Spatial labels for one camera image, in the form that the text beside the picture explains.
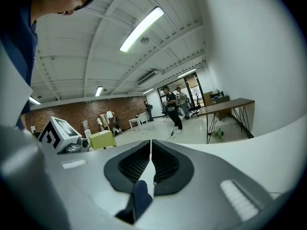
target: green object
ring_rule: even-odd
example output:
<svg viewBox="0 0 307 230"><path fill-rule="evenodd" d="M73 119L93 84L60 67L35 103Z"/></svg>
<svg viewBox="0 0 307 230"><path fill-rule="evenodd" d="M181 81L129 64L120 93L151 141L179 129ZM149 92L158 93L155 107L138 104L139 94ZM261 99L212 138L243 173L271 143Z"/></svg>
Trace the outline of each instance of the green object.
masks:
<svg viewBox="0 0 307 230"><path fill-rule="evenodd" d="M90 139L90 146L94 148L94 150L109 146L116 147L116 142L114 140L113 134L109 130L93 134L89 137L89 139Z"/></svg>
<svg viewBox="0 0 307 230"><path fill-rule="evenodd" d="M219 130L217 131L217 137L218 137L218 138L222 138L222 131L221 131L221 129L219 129Z"/></svg>

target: red brick wall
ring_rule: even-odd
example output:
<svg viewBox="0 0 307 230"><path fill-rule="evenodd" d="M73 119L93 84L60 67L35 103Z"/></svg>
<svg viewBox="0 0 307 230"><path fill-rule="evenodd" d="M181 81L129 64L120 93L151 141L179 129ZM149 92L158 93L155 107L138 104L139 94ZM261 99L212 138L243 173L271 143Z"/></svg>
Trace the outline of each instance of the red brick wall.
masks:
<svg viewBox="0 0 307 230"><path fill-rule="evenodd" d="M38 109L26 114L26 124L29 130L31 130L30 126L35 125L36 131L40 132L50 116L53 116L66 120L85 137L82 121L87 120L92 134L95 134L100 132L100 126L97 123L98 115L103 112L113 111L119 118L120 128L126 130L130 128L129 119L135 118L136 114L146 112L144 106L145 100L145 96L135 96L92 101L90 103L79 102ZM112 129L113 127L113 119L110 119L110 128Z"/></svg>

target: fluorescent light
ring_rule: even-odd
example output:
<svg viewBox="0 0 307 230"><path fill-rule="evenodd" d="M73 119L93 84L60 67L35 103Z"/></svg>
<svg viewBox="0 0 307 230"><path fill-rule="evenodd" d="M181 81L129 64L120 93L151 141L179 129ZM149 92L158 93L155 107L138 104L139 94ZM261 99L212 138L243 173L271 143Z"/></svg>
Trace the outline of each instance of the fluorescent light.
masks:
<svg viewBox="0 0 307 230"><path fill-rule="evenodd" d="M40 102L38 102L36 99L32 98L31 96L29 97L29 101L32 102L33 104L40 105Z"/></svg>
<svg viewBox="0 0 307 230"><path fill-rule="evenodd" d="M97 92L96 92L96 95L95 95L95 96L96 96L96 97L97 97L97 96L99 96L99 95L100 95L100 93L101 93L101 91L102 91L102 87L98 87L98 88L97 88Z"/></svg>
<svg viewBox="0 0 307 230"><path fill-rule="evenodd" d="M133 43L143 34L143 32L145 32L146 29L162 15L164 15L164 11L161 8L154 8L154 10L152 10L149 15L147 15L147 17L136 28L134 28L134 30L126 39L120 50L123 52L127 52L129 48L133 45Z"/></svg>
<svg viewBox="0 0 307 230"><path fill-rule="evenodd" d="M152 88L151 90L145 91L143 94L146 94L146 93L148 93L149 91L152 91L152 90L154 90L154 88Z"/></svg>
<svg viewBox="0 0 307 230"><path fill-rule="evenodd" d="M179 75L177 78L181 78L181 77L183 77L183 76L186 76L186 75L188 75L189 73L191 73L191 72L193 72L193 71L196 71L196 68L194 68L194 69L192 69L192 70L190 70L190 71L187 71L186 73L183 73L183 74Z"/></svg>

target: man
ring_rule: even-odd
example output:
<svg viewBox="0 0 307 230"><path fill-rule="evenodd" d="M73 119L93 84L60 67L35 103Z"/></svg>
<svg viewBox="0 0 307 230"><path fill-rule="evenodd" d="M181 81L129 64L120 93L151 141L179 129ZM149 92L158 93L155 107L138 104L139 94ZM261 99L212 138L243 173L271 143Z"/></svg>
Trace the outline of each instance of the man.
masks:
<svg viewBox="0 0 307 230"><path fill-rule="evenodd" d="M9 9L6 0L1 0L2 17L0 39L14 66L30 86L35 59L37 35L36 20L50 13L71 15L87 6L93 0L11 0ZM20 129L26 128L25 113L30 111L28 102L17 123Z"/></svg>
<svg viewBox="0 0 307 230"><path fill-rule="evenodd" d="M180 87L176 88L177 92L179 93L179 103L181 106L181 109L183 110L185 117L184 119L188 120L190 119L190 114L189 114L189 109L188 109L188 105L187 105L187 95L181 91Z"/></svg>
<svg viewBox="0 0 307 230"><path fill-rule="evenodd" d="M166 94L168 115L175 123L175 132L179 134L182 132L182 123L177 112L177 98L174 93L169 91L169 88L167 86L164 86L161 90L164 94Z"/></svg>
<svg viewBox="0 0 307 230"><path fill-rule="evenodd" d="M144 101L144 105L146 107L146 111L148 113L148 116L149 116L149 121L153 121L153 117L152 117L152 108L153 106L152 105L149 105L147 101Z"/></svg>

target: white ceiling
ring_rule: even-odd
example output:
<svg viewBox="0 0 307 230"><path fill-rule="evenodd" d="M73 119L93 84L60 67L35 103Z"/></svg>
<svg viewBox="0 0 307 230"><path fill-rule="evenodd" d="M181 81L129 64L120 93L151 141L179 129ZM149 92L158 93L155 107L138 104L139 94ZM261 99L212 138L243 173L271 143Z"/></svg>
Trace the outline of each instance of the white ceiling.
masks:
<svg viewBox="0 0 307 230"><path fill-rule="evenodd" d="M127 53L119 50L132 29L156 6L165 15ZM42 103L57 99L143 92L205 60L203 22L196 0L95 0L71 16L37 22L31 87ZM137 88L153 70L159 74Z"/></svg>

